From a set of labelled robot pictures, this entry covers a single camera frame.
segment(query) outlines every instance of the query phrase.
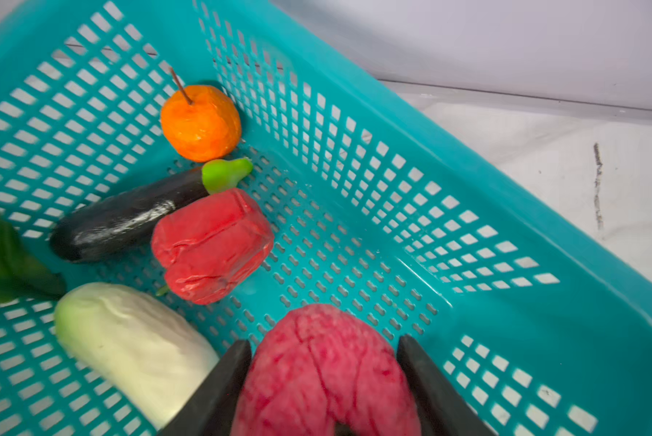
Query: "toy orange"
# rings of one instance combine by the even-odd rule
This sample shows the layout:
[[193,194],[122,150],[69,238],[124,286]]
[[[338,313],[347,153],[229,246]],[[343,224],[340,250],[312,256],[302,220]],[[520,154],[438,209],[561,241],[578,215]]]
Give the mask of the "toy orange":
[[171,70],[178,91],[161,109],[161,129],[176,152],[195,162],[231,153],[241,139],[239,112],[219,89],[192,85],[183,89]]

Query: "white surface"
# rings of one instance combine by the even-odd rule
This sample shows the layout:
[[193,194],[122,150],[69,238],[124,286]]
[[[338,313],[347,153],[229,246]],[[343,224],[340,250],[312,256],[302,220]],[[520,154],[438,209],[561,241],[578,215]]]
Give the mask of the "white surface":
[[652,0],[271,0],[384,80],[652,109]]
[[389,85],[652,281],[652,126],[489,108],[448,98],[446,90]]

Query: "basket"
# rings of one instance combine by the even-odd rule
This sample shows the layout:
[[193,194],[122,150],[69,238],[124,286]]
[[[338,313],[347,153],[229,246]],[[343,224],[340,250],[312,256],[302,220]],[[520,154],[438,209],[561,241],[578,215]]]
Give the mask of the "basket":
[[[47,238],[192,166],[158,122],[169,65],[240,109],[276,235],[224,300],[162,298],[219,353],[329,303],[415,337],[499,434],[652,435],[652,284],[263,0],[29,0],[1,24],[0,210],[70,287],[164,285],[148,246],[70,265]],[[153,435],[52,309],[0,305],[0,435]]]

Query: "fake vegetable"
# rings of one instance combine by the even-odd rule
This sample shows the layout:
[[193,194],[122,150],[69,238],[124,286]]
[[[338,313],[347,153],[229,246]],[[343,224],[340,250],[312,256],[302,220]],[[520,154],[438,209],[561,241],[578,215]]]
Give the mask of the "fake vegetable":
[[212,161],[74,211],[55,225],[50,248],[69,262],[98,262],[147,242],[165,215],[235,187],[253,170],[248,158]]
[[161,129],[176,152],[195,162],[231,153],[241,139],[239,112],[222,91],[209,85],[178,85],[161,109]]
[[255,351],[231,436],[347,429],[420,436],[406,376],[389,343],[364,322],[325,304],[293,310]]
[[162,218],[152,252],[182,299],[209,304],[253,273],[273,248],[268,220],[238,188],[211,195]]
[[57,300],[66,291],[62,276],[28,253],[13,225],[0,216],[0,303],[19,296]]
[[180,315],[121,284],[89,283],[69,292],[55,307],[55,334],[157,428],[182,409],[219,360]]

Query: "white wall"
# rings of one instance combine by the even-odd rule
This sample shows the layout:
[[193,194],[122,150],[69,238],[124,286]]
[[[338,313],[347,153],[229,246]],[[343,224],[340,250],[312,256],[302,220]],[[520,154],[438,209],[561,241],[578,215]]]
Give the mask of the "white wall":
[[652,0],[271,1],[377,78],[652,109]]

